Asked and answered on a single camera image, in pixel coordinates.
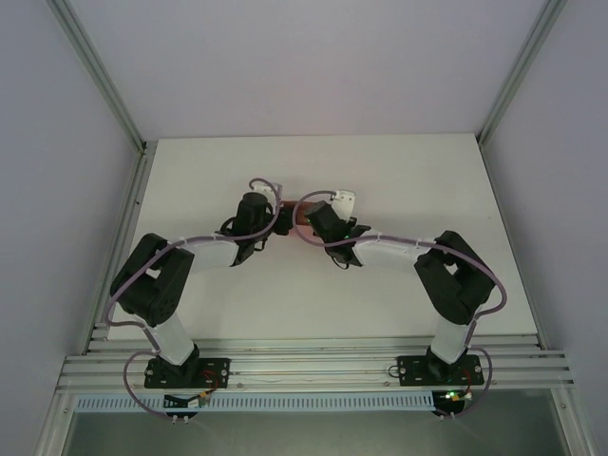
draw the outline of white panel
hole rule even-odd
[[[535,332],[473,135],[161,140],[135,242],[217,230],[255,176],[282,183],[286,200],[350,188],[354,215],[386,234],[460,232],[510,293],[478,334]],[[178,314],[192,336],[250,338],[429,335],[437,318],[413,267],[341,271],[294,236],[271,237],[236,268],[190,275]]]
[[[608,454],[608,2],[569,2],[487,150],[551,344],[564,348]]]
[[[0,426],[30,455],[135,160],[44,1],[0,2]]]
[[[481,128],[543,0],[73,0],[145,138]]]

